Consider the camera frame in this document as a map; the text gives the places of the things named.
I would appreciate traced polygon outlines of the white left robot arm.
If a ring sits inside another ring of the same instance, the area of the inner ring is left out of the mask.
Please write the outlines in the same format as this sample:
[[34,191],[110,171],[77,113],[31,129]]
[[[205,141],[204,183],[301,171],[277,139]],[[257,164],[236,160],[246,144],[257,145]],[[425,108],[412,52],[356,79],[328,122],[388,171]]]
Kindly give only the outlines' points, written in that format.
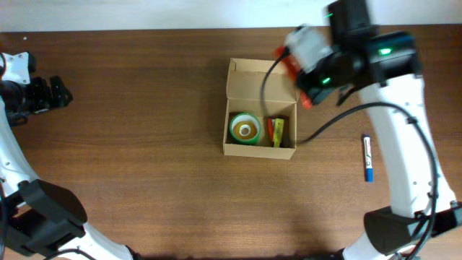
[[45,259],[140,259],[91,226],[75,194],[42,180],[12,133],[29,115],[66,107],[72,99],[57,76],[1,82],[1,248]]

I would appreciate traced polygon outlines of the small yellow tape roll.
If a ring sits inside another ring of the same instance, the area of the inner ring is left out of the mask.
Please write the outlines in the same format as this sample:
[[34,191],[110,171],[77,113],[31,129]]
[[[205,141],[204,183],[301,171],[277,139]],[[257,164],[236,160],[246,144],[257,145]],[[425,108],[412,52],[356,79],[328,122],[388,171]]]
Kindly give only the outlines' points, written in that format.
[[232,132],[237,139],[249,140],[257,135],[258,129],[252,121],[240,121],[233,126]]

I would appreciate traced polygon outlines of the yellow highlighter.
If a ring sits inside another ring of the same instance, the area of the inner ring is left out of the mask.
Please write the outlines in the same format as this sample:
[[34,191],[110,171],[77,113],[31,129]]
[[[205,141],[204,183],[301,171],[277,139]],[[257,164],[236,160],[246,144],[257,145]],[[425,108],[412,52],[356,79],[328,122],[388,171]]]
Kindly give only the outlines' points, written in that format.
[[274,135],[273,135],[274,147],[280,147],[280,144],[282,143],[283,131],[284,131],[284,119],[276,118],[274,120]]

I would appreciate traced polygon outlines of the red stapler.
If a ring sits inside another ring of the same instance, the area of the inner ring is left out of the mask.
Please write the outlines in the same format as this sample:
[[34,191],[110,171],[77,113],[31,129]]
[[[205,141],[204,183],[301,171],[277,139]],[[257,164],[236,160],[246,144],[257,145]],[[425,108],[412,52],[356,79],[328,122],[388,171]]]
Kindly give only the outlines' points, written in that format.
[[267,129],[268,129],[269,140],[273,144],[274,143],[274,119],[267,118],[266,124],[267,124]]

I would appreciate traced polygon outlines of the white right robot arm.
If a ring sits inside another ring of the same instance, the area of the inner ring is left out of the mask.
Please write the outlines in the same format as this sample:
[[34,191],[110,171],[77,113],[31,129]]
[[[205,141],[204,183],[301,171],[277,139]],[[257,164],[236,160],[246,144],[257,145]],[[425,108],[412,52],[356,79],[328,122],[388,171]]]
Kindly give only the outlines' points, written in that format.
[[365,1],[328,5],[331,45],[313,28],[286,39],[298,63],[295,84],[305,105],[334,90],[358,94],[387,170],[390,204],[364,216],[365,231],[339,259],[415,259],[423,245],[461,226],[461,203],[440,167],[424,105],[424,79],[413,37],[382,35]]

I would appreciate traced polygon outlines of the green tape roll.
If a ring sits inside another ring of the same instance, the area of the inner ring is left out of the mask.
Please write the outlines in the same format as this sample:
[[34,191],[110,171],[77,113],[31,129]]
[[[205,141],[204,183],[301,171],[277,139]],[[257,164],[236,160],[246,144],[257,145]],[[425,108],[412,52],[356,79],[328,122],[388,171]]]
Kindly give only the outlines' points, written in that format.
[[252,113],[239,113],[230,121],[229,130],[237,143],[255,145],[260,138],[262,127]]

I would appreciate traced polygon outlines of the blue whiteboard marker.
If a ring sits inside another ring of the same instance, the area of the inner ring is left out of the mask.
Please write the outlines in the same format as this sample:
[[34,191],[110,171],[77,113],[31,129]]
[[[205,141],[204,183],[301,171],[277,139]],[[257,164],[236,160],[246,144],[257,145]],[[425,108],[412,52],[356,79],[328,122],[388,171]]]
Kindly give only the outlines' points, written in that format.
[[362,136],[363,148],[364,148],[364,159],[365,159],[365,180],[368,183],[374,181],[373,167],[372,167],[372,150],[370,143],[370,136]]

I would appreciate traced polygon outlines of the red utility knife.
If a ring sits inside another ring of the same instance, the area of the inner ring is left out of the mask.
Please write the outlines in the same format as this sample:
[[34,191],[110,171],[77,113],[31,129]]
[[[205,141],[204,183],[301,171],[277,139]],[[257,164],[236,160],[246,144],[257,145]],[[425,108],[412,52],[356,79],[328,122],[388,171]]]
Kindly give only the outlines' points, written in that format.
[[[285,69],[287,70],[287,74],[289,78],[297,84],[297,77],[298,74],[301,72],[300,65],[296,61],[295,57],[290,53],[289,49],[284,46],[279,46],[275,51],[274,55],[279,58],[283,56],[282,63],[284,64]],[[298,86],[296,86],[297,91],[299,93],[299,100],[304,109],[310,109],[312,107],[311,99],[306,95],[304,90],[301,90]]]

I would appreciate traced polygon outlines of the brown cardboard box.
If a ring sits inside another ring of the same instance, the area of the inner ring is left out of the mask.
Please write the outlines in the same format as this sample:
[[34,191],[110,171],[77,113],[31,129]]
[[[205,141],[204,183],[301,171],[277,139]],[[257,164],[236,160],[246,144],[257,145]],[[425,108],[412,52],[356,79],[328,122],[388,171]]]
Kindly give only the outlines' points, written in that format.
[[[255,59],[230,60],[223,135],[225,155],[288,160],[295,153],[298,93],[281,65],[267,74],[272,64]],[[239,144],[232,138],[229,124],[239,113],[252,113],[261,123],[262,132],[255,145]],[[280,147],[274,147],[269,140],[267,118],[284,119]]]

